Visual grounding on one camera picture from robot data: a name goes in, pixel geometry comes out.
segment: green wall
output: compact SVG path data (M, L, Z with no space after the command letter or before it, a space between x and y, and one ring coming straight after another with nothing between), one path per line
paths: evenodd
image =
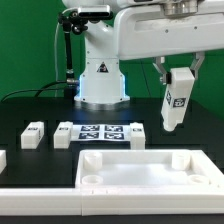
M0 97L15 90L40 88L54 81L54 35L58 12L64 10L61 0L1 0L0 9ZM78 77L84 69L83 36L73 36L72 42L74 69ZM61 80L65 77L63 44L63 34L60 32L58 52ZM167 58L166 67L189 66L191 61L189 54L172 56ZM149 96L143 76L145 72L150 97L163 97L164 87L159 83L151 59L121 62L121 70L127 77L128 95ZM224 119L223 97L224 50L207 52L192 98Z

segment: black tabletop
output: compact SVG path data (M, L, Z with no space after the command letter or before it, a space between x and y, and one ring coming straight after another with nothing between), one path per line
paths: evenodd
M74 186L80 150L129 149L123 142L72 142L69 149L54 149L53 135L60 122L74 124L144 124L147 149L202 149L224 170L224 121L198 103L189 103L184 123L174 132L163 129L161 99L132 99L114 111L78 109L62 98L13 98L0 104L0 149L7 152L7 167L0 188L70 188ZM21 149L20 135L30 122L43 121L45 135L37 149ZM0 223L223 223L224 215L0 217Z

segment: white platform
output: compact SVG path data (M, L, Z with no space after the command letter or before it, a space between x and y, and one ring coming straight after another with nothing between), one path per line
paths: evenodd
M224 176L200 150L84 150L75 188L0 189L0 215L193 213L224 213Z

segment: white block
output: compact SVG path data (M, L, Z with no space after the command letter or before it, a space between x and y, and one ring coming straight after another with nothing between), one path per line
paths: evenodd
M166 131L173 131L183 122L195 80L189 68L171 69L171 74L172 83L167 85L161 112Z
M145 132L143 124L130 124L131 149L145 149Z
M0 150L0 174L6 167L6 153L5 150Z
M54 148L68 149L71 141L72 122L61 122L54 133Z
M21 135L22 149L36 149L44 136L44 122L31 122Z

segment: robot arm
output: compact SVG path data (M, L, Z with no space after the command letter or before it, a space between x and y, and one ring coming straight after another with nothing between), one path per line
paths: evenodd
M156 68L163 75L163 83L167 84L162 109L164 128L172 131L178 123L182 123L197 71L204 59L203 52L224 48L224 0L63 2L67 7L77 7L80 4L94 6L93 11L98 5L108 4L112 11L118 12L114 28L102 23L97 24L97 28L95 25L89 26L86 35L89 55L86 57L86 71L81 76L81 97L77 99L110 105L119 100L128 100L124 94L124 78L119 72L118 61L156 58ZM183 53L196 53L192 66L171 69L167 73L160 59ZM107 76L99 71L102 66L108 69Z

